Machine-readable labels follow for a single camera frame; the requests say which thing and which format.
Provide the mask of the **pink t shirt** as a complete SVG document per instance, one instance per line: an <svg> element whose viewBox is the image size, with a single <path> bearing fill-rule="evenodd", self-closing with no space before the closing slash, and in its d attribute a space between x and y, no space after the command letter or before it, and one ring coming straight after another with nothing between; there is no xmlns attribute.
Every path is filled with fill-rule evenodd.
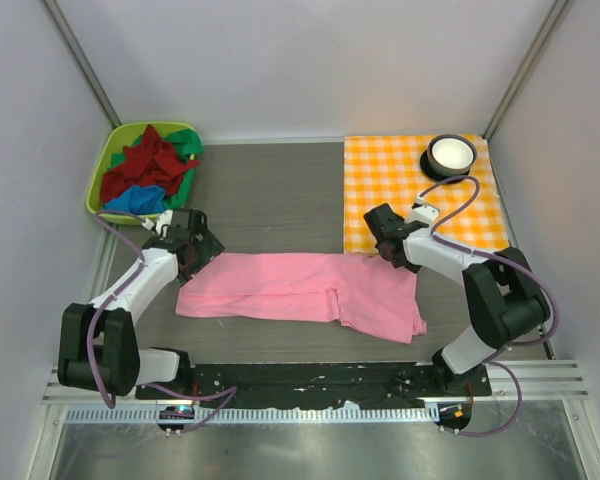
<svg viewBox="0 0 600 480"><path fill-rule="evenodd" d="M223 253L181 287L175 311L191 318L337 321L409 344L427 332L416 282L414 273L378 256Z"/></svg>

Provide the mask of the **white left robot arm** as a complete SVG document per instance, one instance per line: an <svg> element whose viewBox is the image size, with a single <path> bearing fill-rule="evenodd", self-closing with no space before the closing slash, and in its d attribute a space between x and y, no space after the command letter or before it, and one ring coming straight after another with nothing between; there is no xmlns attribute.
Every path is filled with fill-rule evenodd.
<svg viewBox="0 0 600 480"><path fill-rule="evenodd" d="M133 265L108 290L85 304L70 304L62 315L58 380L99 393L108 408L136 387L190 391L188 355L140 349L135 326L165 286L186 284L224 250L200 210L167 210L141 225L151 236L134 249Z"/></svg>

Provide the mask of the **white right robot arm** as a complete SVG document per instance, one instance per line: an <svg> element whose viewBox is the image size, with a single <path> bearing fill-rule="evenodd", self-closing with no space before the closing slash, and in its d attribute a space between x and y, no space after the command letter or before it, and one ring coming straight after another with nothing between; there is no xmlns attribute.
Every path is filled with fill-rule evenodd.
<svg viewBox="0 0 600 480"><path fill-rule="evenodd" d="M433 233L438 210L415 204L408 218L384 203L364 214L381 258L418 273L423 267L464 288L470 325L433 358L434 382L444 390L519 337L544 324L551 307L524 254L508 247L479 251Z"/></svg>

